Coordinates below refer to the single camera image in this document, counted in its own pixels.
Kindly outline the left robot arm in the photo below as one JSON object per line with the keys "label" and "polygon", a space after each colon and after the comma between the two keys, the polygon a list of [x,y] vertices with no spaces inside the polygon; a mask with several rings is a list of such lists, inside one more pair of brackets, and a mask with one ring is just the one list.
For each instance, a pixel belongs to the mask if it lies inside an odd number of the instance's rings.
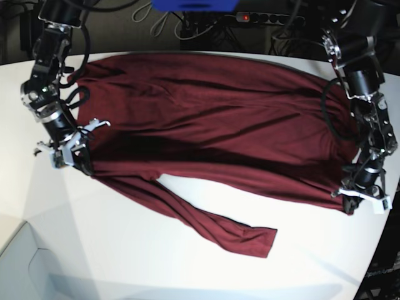
{"label": "left robot arm", "polygon": [[[389,120],[388,105],[380,86],[384,73],[376,54],[380,31],[399,1],[327,1],[322,13],[322,44],[336,78],[329,81],[321,96],[321,111],[333,135],[356,141],[357,161],[343,167],[348,174],[331,196],[342,196],[346,214],[352,214],[362,201],[369,201],[376,214],[392,208],[386,194],[384,160],[398,148]],[[351,104],[357,133],[343,136],[328,116],[328,92],[340,85]]]}

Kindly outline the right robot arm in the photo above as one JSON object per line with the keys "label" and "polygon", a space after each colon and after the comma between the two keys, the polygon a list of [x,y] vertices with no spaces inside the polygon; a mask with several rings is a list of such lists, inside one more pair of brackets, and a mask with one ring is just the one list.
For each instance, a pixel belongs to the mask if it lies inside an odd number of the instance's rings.
{"label": "right robot arm", "polygon": [[88,142],[94,138],[95,129],[110,123],[93,118],[87,125],[79,125],[71,111],[89,99],[89,89],[77,87],[67,99],[61,98],[60,90],[72,86],[83,71],[69,69],[65,64],[74,28],[84,34],[83,63],[88,61],[90,38],[81,17],[92,5],[92,1],[44,2],[38,16],[44,29],[34,45],[34,66],[30,78],[21,85],[22,103],[49,134],[49,141],[38,142],[35,152],[48,152],[55,169],[71,166],[87,176],[94,173]]}

